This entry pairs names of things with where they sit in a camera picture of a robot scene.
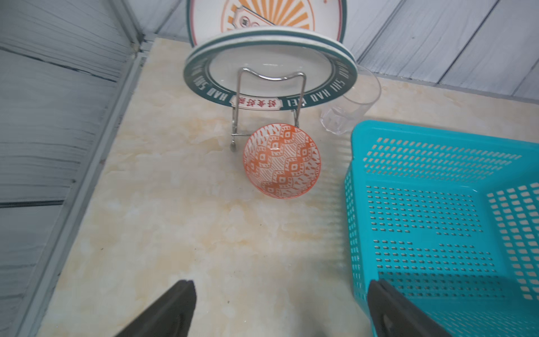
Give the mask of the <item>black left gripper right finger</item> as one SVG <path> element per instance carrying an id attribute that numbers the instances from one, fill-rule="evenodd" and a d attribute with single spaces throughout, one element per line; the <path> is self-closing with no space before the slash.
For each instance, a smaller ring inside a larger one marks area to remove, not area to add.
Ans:
<path id="1" fill-rule="evenodd" d="M 384 279 L 370 282 L 367 303 L 376 336 L 451 336 Z"/>

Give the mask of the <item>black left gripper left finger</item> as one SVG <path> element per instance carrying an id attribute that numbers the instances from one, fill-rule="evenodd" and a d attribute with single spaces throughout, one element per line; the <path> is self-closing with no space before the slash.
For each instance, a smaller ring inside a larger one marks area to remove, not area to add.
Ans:
<path id="1" fill-rule="evenodd" d="M 146 308 L 117 337 L 187 336 L 196 308 L 192 280 L 180 280 Z"/>

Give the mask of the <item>teal plastic basket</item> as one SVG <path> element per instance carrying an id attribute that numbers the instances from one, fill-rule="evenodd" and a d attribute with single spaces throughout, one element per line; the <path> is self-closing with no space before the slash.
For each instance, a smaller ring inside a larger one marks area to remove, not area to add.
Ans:
<path id="1" fill-rule="evenodd" d="M 538 335 L 538 145 L 366 121 L 344 180 L 353 292 L 384 279 L 453 336 Z"/>

